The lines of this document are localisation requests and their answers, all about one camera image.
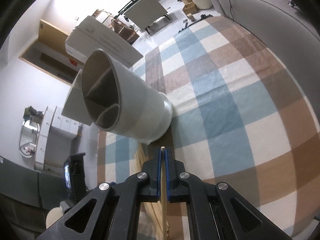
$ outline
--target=gray sofa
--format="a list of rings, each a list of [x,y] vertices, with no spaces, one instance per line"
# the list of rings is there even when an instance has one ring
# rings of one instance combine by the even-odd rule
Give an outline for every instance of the gray sofa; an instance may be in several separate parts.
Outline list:
[[[234,20],[249,30],[286,65],[320,120],[320,36],[290,0],[230,0]],[[232,19],[229,0],[212,0]]]

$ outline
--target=wicker basket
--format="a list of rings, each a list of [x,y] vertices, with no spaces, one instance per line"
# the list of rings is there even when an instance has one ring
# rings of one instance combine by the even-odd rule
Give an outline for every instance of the wicker basket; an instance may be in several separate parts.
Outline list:
[[[135,32],[135,30],[129,28],[122,21],[113,19],[111,24],[115,33],[126,40],[129,44],[132,45],[139,38],[139,35]]]

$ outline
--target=metal screw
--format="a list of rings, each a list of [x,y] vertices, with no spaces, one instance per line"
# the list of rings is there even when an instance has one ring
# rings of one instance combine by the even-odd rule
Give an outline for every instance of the metal screw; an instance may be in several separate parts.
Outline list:
[[[147,177],[147,174],[145,172],[139,172],[137,176],[139,179],[144,179]]]
[[[218,188],[221,189],[221,190],[226,190],[228,188],[228,184],[224,183],[224,182],[221,182],[221,183],[218,184]]]
[[[107,190],[109,188],[109,184],[108,183],[101,183],[100,185],[99,185],[99,189],[101,189],[101,190]]]
[[[182,172],[182,173],[180,173],[180,178],[182,178],[182,179],[187,179],[187,178],[189,178],[189,177],[190,177],[190,174],[187,173],[187,172]]]

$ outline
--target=tiled floor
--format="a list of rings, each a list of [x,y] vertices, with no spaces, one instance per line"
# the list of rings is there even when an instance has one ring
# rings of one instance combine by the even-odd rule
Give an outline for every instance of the tiled floor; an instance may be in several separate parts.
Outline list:
[[[165,17],[158,19],[150,27],[150,35],[145,30],[143,30],[143,32],[138,31],[140,37],[135,41],[133,47],[135,47],[142,55],[146,55],[149,51],[172,38],[185,26],[183,20],[187,19],[187,16],[182,11],[184,6],[183,2],[178,2],[177,0],[161,0],[160,3],[168,11],[171,21]],[[213,7],[211,7],[208,10],[199,10],[194,14],[195,20],[199,20],[201,14],[211,14],[212,16],[220,15]]]
[[[160,3],[168,11],[168,15],[172,20],[169,21],[165,17],[159,19],[150,27],[150,35],[144,30],[143,32],[138,31],[140,38],[137,39],[133,46],[143,55],[146,55],[157,46],[172,38],[185,26],[183,20],[187,19],[187,17],[182,11],[184,6],[182,2],[177,2],[177,0],[161,0]],[[195,19],[199,20],[201,14],[220,15],[212,7],[194,14]],[[86,153],[84,157],[84,169],[85,181],[89,189],[93,189],[97,185],[98,134],[99,129],[94,124],[90,127],[84,125],[82,136],[75,145],[75,152]]]

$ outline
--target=checkered rug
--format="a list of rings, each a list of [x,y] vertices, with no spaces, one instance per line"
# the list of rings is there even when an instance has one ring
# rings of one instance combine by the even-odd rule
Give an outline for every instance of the checkered rug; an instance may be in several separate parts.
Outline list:
[[[290,236],[311,222],[320,207],[319,124],[303,91],[259,39],[227,18],[210,17],[132,71],[171,100],[174,116],[160,141],[174,148],[186,171],[229,183]],[[101,132],[98,182],[133,174],[136,148],[133,139]],[[185,204],[169,204],[168,221],[171,239],[189,238]],[[148,223],[142,212],[139,239],[154,237]]]

